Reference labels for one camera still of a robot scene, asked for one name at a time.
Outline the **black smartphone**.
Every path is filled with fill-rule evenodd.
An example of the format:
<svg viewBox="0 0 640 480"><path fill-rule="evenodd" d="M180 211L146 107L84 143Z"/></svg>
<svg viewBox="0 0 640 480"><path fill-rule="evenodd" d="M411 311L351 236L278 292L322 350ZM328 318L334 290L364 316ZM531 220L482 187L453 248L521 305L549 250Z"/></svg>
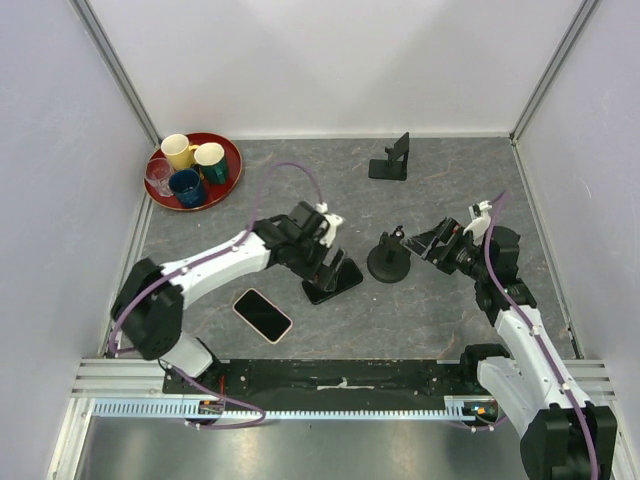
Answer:
<svg viewBox="0 0 640 480"><path fill-rule="evenodd" d="M346 259L337 277L334 291L322 291L307 281L302 282L302 289L312 305L319 305L360 285L363 280L364 276L355 261Z"/></svg>

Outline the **black round-base phone stand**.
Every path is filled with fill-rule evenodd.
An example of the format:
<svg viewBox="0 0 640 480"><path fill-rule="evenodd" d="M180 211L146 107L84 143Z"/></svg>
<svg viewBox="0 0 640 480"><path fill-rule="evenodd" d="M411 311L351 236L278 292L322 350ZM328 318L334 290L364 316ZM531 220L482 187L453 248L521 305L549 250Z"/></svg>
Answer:
<svg viewBox="0 0 640 480"><path fill-rule="evenodd" d="M405 237L403 226L391 233L383 232L378 244L367 256L367 269L372 277L382 283L393 284L403 280L411 268L410 252L402 245Z"/></svg>

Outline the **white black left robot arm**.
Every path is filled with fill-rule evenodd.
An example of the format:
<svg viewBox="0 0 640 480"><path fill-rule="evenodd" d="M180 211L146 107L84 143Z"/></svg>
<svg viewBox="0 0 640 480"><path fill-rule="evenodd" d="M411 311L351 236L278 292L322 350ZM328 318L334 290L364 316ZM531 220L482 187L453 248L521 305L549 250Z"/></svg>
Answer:
<svg viewBox="0 0 640 480"><path fill-rule="evenodd" d="M231 240L186 259L158 265L144 258L132 267L114 301L113 331L124 334L143 359L182 370L196 392L211 392L220 378L218 361L184 332L184 310L215 289L274 265L301 278L314 305L357 286L363 275L344 249L331 262L325 260L343 222L326 204L300 202L289 214L258 220Z"/></svg>

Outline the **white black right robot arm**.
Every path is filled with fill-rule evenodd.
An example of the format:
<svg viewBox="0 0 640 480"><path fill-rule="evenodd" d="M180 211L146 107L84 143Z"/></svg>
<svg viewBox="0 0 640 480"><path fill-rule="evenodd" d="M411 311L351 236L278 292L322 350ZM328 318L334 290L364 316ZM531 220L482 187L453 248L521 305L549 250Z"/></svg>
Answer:
<svg viewBox="0 0 640 480"><path fill-rule="evenodd" d="M598 406L557 353L537 302L519 277L519 235L492 226L476 240L453 218L403 240L438 270L474 282L476 303L503 340L501 347L465 349L458 381L467 392L487 390L520 438L530 479L608 479L617 435L611 408Z"/></svg>

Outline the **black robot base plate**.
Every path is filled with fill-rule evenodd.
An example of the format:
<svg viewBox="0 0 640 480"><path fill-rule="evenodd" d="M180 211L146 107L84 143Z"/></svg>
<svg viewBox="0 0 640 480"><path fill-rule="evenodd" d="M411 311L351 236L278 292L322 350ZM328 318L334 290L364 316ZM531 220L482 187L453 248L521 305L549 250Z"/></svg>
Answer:
<svg viewBox="0 0 640 480"><path fill-rule="evenodd" d="M197 382L268 408L437 408L447 396L486 396L457 362L436 360L279 360L221 362Z"/></svg>

